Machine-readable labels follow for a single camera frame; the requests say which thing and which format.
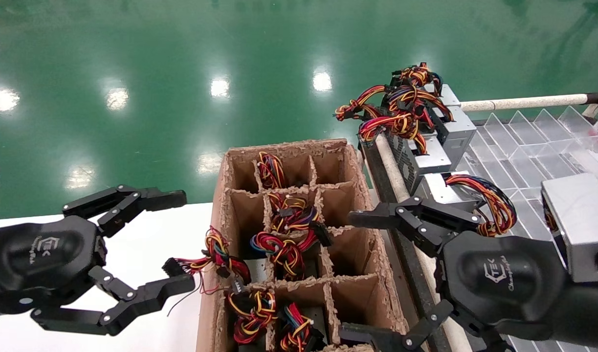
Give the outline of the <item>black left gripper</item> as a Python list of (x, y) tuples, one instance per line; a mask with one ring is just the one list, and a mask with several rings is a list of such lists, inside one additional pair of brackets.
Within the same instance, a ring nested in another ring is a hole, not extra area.
[[(133, 289), (100, 266), (111, 238), (142, 212), (186, 205), (184, 190), (118, 185), (67, 203), (63, 218), (0, 228), (0, 316), (35, 309), (44, 330), (116, 336), (139, 316), (162, 310), (171, 296), (194, 290), (189, 274)], [(97, 225), (86, 220), (103, 214)], [(67, 309), (95, 283), (117, 300), (107, 312)]]

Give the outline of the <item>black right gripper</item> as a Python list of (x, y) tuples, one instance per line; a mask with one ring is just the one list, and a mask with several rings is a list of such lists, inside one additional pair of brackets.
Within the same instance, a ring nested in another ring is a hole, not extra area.
[[(438, 292), (444, 300), (406, 334), (342, 323), (341, 342), (370, 345), (376, 352), (421, 352), (449, 316), (475, 336), (489, 330), (521, 339), (553, 336), (552, 314), (572, 279), (551, 241), (484, 238), (477, 231), (478, 216), (417, 196), (350, 211), (348, 222), (397, 230), (425, 255), (439, 258)], [(442, 230), (458, 235), (445, 238)]]

